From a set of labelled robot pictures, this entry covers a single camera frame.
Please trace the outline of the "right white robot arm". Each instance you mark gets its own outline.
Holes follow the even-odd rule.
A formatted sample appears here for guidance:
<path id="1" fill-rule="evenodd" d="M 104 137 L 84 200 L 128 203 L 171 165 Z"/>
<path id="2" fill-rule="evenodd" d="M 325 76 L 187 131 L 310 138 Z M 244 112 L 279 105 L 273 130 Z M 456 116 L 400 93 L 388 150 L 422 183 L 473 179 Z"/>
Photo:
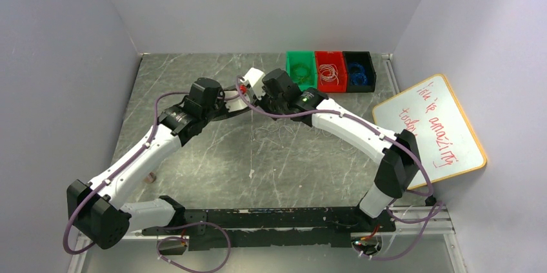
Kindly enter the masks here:
<path id="1" fill-rule="evenodd" d="M 377 218 L 401 198 L 421 169 L 413 133 L 381 128 L 347 111 L 315 88 L 301 90 L 284 70 L 278 68 L 265 74 L 251 68 L 242 84 L 246 98 L 266 116 L 291 119 L 329 132 L 377 163 L 373 185 L 358 204 L 365 216 Z"/>

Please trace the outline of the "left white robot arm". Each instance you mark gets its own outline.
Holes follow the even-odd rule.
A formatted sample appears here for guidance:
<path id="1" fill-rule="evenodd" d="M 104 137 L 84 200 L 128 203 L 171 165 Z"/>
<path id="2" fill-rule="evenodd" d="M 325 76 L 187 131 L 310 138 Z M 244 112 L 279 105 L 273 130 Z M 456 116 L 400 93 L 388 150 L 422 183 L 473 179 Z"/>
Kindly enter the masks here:
<path id="1" fill-rule="evenodd" d="M 225 90 L 213 79 L 199 78 L 189 92 L 180 93 L 180 102 L 155 111 L 149 131 L 123 157 L 87 183 L 75 180 L 66 191 L 69 220 L 63 235 L 65 250 L 77 253 L 68 245 L 73 227 L 93 245 L 108 249 L 128 232 L 183 225 L 185 208 L 171 197 L 128 203 L 129 195 L 208 123 L 238 116 L 249 111 L 250 105 L 257 105 L 260 81 L 246 76 Z"/>

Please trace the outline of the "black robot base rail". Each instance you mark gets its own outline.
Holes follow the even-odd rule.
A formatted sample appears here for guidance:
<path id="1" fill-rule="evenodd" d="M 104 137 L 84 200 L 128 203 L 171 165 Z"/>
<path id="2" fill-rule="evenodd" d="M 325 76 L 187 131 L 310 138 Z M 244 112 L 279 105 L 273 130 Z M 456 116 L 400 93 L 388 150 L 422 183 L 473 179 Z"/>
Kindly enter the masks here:
<path id="1" fill-rule="evenodd" d="M 145 236 L 188 236 L 191 251 L 212 248 L 328 245 L 349 248 L 372 232 L 395 232 L 387 212 L 370 218 L 356 207 L 188 209 Z"/>

